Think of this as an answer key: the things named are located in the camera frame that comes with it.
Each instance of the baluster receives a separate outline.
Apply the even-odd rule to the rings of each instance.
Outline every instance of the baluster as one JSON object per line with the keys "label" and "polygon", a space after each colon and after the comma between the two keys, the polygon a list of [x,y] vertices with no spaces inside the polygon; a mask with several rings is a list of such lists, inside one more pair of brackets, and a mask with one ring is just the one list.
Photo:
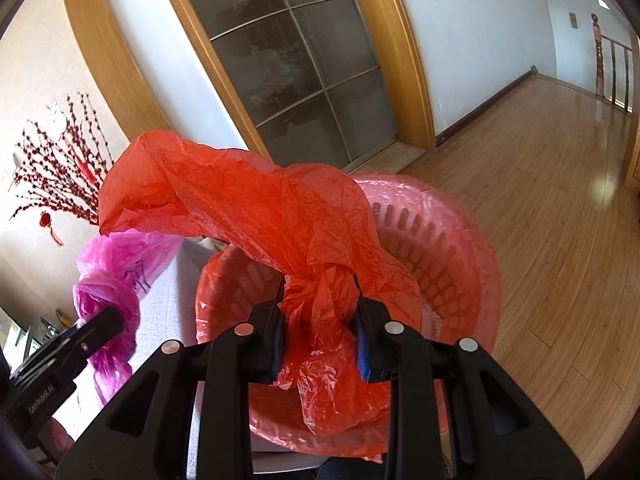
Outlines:
{"label": "baluster", "polygon": [[626,86],[625,86],[625,112],[629,111],[629,50],[625,47],[625,70],[626,70]]}
{"label": "baluster", "polygon": [[591,15],[593,20],[593,37],[596,40],[596,94],[604,97],[604,54],[602,53],[602,32],[598,24],[596,14]]}
{"label": "baluster", "polygon": [[611,104],[616,105],[616,44],[613,40],[611,43],[611,61],[613,62],[613,90],[611,91]]}

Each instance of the knotted plastic bag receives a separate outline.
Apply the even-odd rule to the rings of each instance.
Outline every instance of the knotted plastic bag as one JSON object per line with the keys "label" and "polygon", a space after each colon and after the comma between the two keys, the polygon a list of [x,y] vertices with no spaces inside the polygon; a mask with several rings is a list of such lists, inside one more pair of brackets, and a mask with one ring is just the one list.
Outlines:
{"label": "knotted plastic bag", "polygon": [[103,406],[132,375],[128,361],[136,351],[140,300],[181,242],[178,236],[129,229],[111,236],[96,235],[78,256],[80,281],[73,289],[78,323],[86,323],[108,306],[114,306],[124,320],[122,332],[89,357]]}
{"label": "knotted plastic bag", "polygon": [[[321,164],[283,170],[255,153],[215,150],[158,131],[125,150],[99,204],[103,234],[135,228],[219,238],[286,275],[287,346],[277,385],[297,388],[314,434],[335,435],[386,416],[388,386],[364,383],[355,366],[348,328],[358,298],[354,274],[365,296],[417,329],[422,303],[409,272],[380,248],[369,203],[350,177]],[[218,328],[226,328],[220,319],[233,325],[224,309],[216,307]],[[201,340],[216,335],[200,329]],[[286,426],[287,418],[300,416],[289,407],[274,401],[265,408],[271,433],[278,433],[279,420]],[[350,443],[351,456],[380,453],[385,445],[384,438],[375,449]]]}

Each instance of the black tool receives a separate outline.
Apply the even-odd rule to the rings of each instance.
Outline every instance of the black tool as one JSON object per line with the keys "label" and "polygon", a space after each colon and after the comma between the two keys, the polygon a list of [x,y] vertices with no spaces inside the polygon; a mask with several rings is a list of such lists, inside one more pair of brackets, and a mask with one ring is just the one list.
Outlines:
{"label": "black tool", "polygon": [[42,430],[76,390],[74,379],[86,360],[123,328],[119,311],[109,307],[85,325],[51,339],[10,376],[0,378],[0,412],[28,449],[40,449],[43,461],[57,465],[60,453]]}
{"label": "black tool", "polygon": [[[247,323],[211,343],[165,342],[82,434],[56,478],[185,478],[198,381],[205,389],[196,478],[252,478],[248,383],[269,384],[280,369],[281,295],[282,287]],[[445,477],[434,380],[446,392],[455,478],[584,480],[571,449],[473,339],[430,341],[367,298],[360,298],[353,330],[363,378],[392,384],[387,480]]]}

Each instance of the handrail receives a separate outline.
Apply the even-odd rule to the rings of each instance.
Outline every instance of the handrail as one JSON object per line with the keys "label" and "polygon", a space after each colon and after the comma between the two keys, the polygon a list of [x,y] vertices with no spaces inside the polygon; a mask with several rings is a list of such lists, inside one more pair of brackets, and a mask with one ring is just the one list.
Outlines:
{"label": "handrail", "polygon": [[606,97],[604,95],[604,53],[602,50],[602,41],[609,41],[611,46],[611,63],[612,63],[612,85],[611,85],[611,103],[614,106],[620,106],[618,104],[617,92],[618,92],[618,72],[617,72],[617,59],[616,59],[616,45],[621,46],[624,49],[625,53],[625,103],[624,110],[625,112],[630,113],[629,109],[629,53],[631,52],[631,47],[626,46],[624,43],[620,43],[609,36],[605,36],[600,31],[600,25],[598,24],[598,17],[596,14],[591,15],[591,19],[593,20],[593,37],[596,42],[596,94],[599,97]]}

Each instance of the purple plastic bag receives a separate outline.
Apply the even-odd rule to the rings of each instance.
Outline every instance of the purple plastic bag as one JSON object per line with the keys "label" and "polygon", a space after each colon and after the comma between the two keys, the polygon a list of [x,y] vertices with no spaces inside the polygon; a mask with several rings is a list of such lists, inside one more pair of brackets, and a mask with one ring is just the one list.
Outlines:
{"label": "purple plastic bag", "polygon": [[136,351],[140,300],[174,259],[181,241],[179,236],[129,229],[97,235],[78,256],[80,281],[73,292],[79,326],[107,306],[117,308],[124,319],[122,332],[89,358],[103,406],[132,375],[128,361]]}

